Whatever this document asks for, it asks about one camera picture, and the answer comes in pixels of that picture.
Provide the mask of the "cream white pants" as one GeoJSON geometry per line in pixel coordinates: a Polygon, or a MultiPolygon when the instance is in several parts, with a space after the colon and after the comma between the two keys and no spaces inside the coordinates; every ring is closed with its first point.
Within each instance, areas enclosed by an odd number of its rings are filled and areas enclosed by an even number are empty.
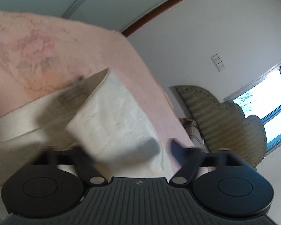
{"type": "Polygon", "coordinates": [[[107,176],[172,176],[152,123],[105,69],[0,118],[0,186],[44,149],[80,147],[107,176]]]}

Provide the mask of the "olive striped headboard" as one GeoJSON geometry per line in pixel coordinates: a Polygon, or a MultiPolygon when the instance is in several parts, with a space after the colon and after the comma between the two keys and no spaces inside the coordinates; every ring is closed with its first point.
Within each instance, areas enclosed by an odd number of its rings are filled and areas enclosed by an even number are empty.
{"type": "Polygon", "coordinates": [[[221,103],[208,90],[193,85],[176,86],[209,152],[230,149],[253,168],[267,152],[267,136],[261,119],[246,117],[242,108],[231,102],[221,103]]]}

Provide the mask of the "pink bed blanket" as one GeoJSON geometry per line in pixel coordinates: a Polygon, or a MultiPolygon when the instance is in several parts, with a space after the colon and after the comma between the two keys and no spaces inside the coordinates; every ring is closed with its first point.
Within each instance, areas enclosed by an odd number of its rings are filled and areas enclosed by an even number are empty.
{"type": "Polygon", "coordinates": [[[105,69],[126,86],[149,118],[173,176],[179,167],[169,140],[187,146],[192,142],[165,92],[124,36],[57,17],[0,11],[0,118],[105,69]]]}

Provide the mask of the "brown wooden door frame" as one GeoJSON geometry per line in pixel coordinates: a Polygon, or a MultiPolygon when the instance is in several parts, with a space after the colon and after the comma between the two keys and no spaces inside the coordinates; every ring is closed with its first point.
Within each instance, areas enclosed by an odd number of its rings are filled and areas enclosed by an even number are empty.
{"type": "Polygon", "coordinates": [[[128,38],[133,33],[135,33],[138,29],[146,25],[148,22],[152,21],[154,18],[162,14],[163,12],[167,11],[171,7],[179,4],[184,0],[167,0],[164,3],[161,3],[152,11],[148,12],[147,14],[143,15],[140,19],[133,22],[130,26],[124,29],[121,33],[123,36],[128,38]]]}

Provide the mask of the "window with metal frame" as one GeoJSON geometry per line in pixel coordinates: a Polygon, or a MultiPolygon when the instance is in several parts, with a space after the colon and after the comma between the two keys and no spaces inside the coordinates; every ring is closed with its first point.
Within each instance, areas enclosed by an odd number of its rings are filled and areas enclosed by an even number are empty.
{"type": "Polygon", "coordinates": [[[261,119],[267,151],[281,145],[281,62],[224,100],[238,104],[245,117],[256,115],[261,119]]]}

